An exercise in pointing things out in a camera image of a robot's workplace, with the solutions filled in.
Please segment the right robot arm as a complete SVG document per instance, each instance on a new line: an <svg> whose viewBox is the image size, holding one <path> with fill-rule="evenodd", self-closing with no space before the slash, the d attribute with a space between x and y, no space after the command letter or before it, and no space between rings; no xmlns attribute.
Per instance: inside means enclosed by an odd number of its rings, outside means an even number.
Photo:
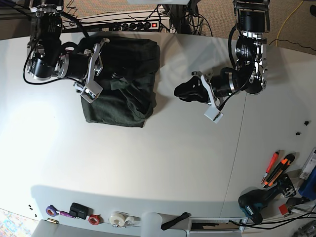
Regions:
<svg viewBox="0 0 316 237"><path fill-rule="evenodd" d="M73 21L84 34L90 36L73 16L63 10L62 0L31 0L29 9L34 14L31 23L31 35L28 42L28 55L23 74L28 73L34 81L24 80L27 84L45 85L60 80L74 81L75 89L88 103L93 103L103 88L95 77L103 70L101 50L110 42L102 38L91 48L80 51L74 42L62 43L60 36L63 18Z"/></svg>

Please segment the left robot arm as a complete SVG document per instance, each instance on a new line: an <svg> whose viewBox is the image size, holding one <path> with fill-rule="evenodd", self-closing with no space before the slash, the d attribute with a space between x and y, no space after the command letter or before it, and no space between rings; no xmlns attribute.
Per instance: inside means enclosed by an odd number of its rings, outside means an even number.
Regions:
<svg viewBox="0 0 316 237"><path fill-rule="evenodd" d="M222 118L227 101L241 91L256 95L267 85L267 40L270 31L268 0L235 0L236 23L228 38L231 67L221 69L219 75L192 72L192 78L177 86L174 96L185 102L208 105L204 113L215 123Z"/></svg>

